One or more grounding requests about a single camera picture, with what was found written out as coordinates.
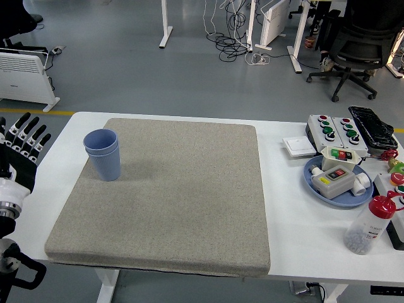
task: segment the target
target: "gray foam pad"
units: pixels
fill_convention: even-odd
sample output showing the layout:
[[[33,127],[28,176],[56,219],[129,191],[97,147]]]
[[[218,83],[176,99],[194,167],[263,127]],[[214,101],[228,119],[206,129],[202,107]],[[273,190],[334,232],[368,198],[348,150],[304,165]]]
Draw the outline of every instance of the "gray foam pad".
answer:
[[[270,269],[253,126],[111,119],[121,170],[87,161],[45,245],[57,263],[262,276]]]

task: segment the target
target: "yellow floor line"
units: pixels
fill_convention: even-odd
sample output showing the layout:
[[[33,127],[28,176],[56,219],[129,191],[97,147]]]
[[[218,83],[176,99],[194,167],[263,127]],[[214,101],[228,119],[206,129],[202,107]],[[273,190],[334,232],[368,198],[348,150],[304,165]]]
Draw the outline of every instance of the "yellow floor line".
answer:
[[[61,110],[51,110],[49,112],[43,112],[41,110],[34,110],[34,109],[30,110],[30,109],[2,109],[2,108],[0,108],[0,112],[21,112],[21,113],[30,112],[31,114],[57,115],[57,116],[72,116],[75,113]]]

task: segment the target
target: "yellow label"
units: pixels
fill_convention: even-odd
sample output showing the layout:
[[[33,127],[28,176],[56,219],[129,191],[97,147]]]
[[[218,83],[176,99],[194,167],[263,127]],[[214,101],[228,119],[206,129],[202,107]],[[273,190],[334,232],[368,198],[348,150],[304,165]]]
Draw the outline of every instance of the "yellow label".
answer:
[[[327,179],[324,178],[324,177],[321,177],[319,180],[320,180],[322,183],[325,183],[325,184],[329,184],[329,183],[330,183],[329,180],[327,180]]]

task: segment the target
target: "black finger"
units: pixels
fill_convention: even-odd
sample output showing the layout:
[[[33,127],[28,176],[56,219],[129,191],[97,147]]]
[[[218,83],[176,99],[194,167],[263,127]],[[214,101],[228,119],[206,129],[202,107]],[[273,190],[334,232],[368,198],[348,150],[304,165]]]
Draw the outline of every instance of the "black finger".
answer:
[[[38,159],[39,153],[42,151],[44,148],[44,145],[49,141],[51,138],[51,134],[46,134],[37,145],[35,145],[35,148],[33,148],[30,152],[30,155],[28,156],[28,159],[30,159],[33,163],[35,163]]]
[[[22,149],[21,149],[21,154],[24,157],[27,157],[30,155],[31,149],[35,145],[35,142],[38,140],[39,136],[45,131],[46,125],[42,125],[40,128],[34,132],[34,134],[27,140],[27,142],[24,143]]]
[[[0,117],[0,177],[10,177],[9,161],[6,153],[6,146],[4,145],[4,132],[6,131],[6,120]]]
[[[23,114],[21,118],[17,120],[17,122],[14,123],[13,126],[10,127],[10,129],[6,134],[6,145],[8,147],[11,147],[11,145],[14,142],[15,136],[18,134],[18,131],[20,130],[22,125],[28,121],[30,117],[31,114],[29,112],[26,112],[25,114]]]
[[[25,126],[25,128],[22,131],[20,131],[18,136],[14,139],[13,146],[11,148],[14,149],[16,152],[20,152],[21,147],[24,144],[24,140],[27,138],[28,134],[35,127],[35,125],[38,124],[38,122],[39,122],[38,117],[33,118],[32,121],[29,122],[28,125]]]

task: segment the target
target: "gray floor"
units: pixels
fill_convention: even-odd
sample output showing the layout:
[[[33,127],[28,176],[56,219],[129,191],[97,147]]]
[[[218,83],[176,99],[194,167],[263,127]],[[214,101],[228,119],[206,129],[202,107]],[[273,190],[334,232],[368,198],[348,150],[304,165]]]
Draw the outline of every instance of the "gray floor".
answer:
[[[297,5],[298,1],[292,1],[292,9]],[[333,103],[330,98],[337,80],[308,84],[306,77],[314,69],[303,66],[303,73],[295,74],[287,56],[271,58],[265,66],[249,66],[244,56],[235,62],[221,62],[215,44],[205,37],[204,1],[168,1],[169,24],[174,31],[165,49],[158,48],[163,34],[159,1],[26,0],[25,6],[44,17],[44,28],[15,37],[14,42],[49,49],[66,45],[47,72],[53,79],[55,96],[61,98],[54,111],[306,122],[310,114],[348,117],[348,107],[359,105],[370,107],[395,128],[404,128],[404,80],[396,80],[385,68],[369,82],[379,92],[377,99],[368,100],[366,92],[347,83],[339,94],[340,101]],[[210,30],[213,7],[214,1],[209,1],[206,25]],[[298,20],[296,15],[289,20],[284,31],[287,36],[271,44],[272,56],[286,54],[286,46],[293,45]],[[218,32],[226,33],[222,9],[217,9],[214,22]],[[261,27],[255,23],[253,43],[258,42],[260,33]],[[316,67],[319,53],[302,47],[299,60]],[[0,102],[8,126],[20,116],[10,110],[43,107],[14,100]],[[69,116],[52,111],[38,116],[52,134],[43,157]],[[397,137],[404,143],[403,134]],[[24,268],[19,272],[21,277],[29,278],[29,274]],[[123,271],[118,284],[115,303],[320,301],[319,295],[291,295],[288,282],[260,279]],[[48,274],[39,288],[13,288],[9,301],[96,302],[99,287],[91,268],[48,264]],[[346,302],[402,300],[370,295],[366,286],[349,286],[339,299],[339,303]]]

